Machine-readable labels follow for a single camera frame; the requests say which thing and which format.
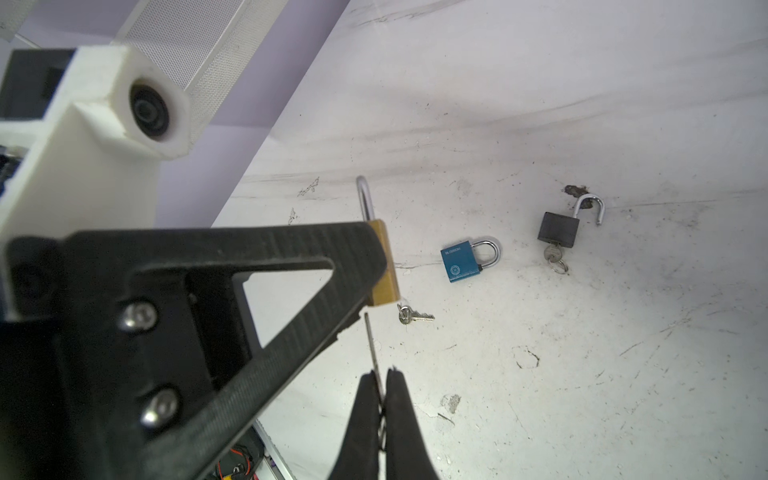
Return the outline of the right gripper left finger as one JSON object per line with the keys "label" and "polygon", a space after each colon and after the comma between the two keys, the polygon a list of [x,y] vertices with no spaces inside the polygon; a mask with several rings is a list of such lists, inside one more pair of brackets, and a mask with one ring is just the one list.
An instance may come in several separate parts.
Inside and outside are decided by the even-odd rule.
{"label": "right gripper left finger", "polygon": [[376,480],[379,477],[380,396],[375,373],[363,375],[339,455],[329,480]]}

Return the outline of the brass padlock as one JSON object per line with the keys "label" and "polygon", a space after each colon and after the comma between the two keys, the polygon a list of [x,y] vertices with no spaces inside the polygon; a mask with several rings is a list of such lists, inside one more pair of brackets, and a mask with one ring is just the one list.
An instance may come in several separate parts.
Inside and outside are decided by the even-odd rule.
{"label": "brass padlock", "polygon": [[386,260],[384,273],[372,289],[370,305],[377,307],[399,302],[401,295],[387,226],[383,220],[375,218],[370,187],[364,176],[360,175],[356,178],[356,188],[363,220],[373,229],[377,238],[379,250]]}

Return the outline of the blue padlock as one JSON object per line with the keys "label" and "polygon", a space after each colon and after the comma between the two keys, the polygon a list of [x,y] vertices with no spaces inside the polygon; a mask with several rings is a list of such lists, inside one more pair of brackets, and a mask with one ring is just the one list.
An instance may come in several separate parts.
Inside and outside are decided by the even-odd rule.
{"label": "blue padlock", "polygon": [[[475,251],[484,247],[489,248],[492,255],[487,260],[479,260]],[[501,248],[491,239],[466,240],[441,249],[440,255],[448,281],[455,283],[495,266],[501,260]]]}

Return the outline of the black padlock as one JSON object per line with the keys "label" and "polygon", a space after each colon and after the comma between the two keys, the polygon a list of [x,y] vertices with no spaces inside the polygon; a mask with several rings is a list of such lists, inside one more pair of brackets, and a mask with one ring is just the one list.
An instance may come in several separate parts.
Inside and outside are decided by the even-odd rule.
{"label": "black padlock", "polygon": [[583,203],[587,200],[598,205],[596,225],[601,226],[606,211],[605,202],[598,195],[588,193],[581,195],[577,199],[573,213],[570,216],[545,212],[542,217],[537,239],[541,242],[562,248],[572,248],[575,244],[580,224],[579,214],[582,210]]}

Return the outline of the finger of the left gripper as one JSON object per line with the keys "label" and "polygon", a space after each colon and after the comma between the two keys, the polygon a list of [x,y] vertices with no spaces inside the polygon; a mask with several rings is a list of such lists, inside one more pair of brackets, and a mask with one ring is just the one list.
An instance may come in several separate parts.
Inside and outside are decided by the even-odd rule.
{"label": "finger of the left gripper", "polygon": [[[18,237],[1,251],[1,475],[199,479],[386,268],[363,222]],[[254,273],[329,281],[261,345]]]}

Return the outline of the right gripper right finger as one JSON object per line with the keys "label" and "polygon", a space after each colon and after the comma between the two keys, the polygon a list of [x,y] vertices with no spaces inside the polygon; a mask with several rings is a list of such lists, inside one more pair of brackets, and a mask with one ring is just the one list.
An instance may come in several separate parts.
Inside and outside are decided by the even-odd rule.
{"label": "right gripper right finger", "polygon": [[438,480],[424,444],[404,374],[389,369],[384,402],[386,478]]}

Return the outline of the upper white mesh shelf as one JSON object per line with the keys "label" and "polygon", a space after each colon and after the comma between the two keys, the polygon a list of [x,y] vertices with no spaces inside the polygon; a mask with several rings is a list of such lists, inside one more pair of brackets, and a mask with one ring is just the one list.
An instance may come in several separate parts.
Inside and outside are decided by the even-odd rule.
{"label": "upper white mesh shelf", "polygon": [[197,141],[287,0],[140,1],[114,41],[145,54],[189,96]]}

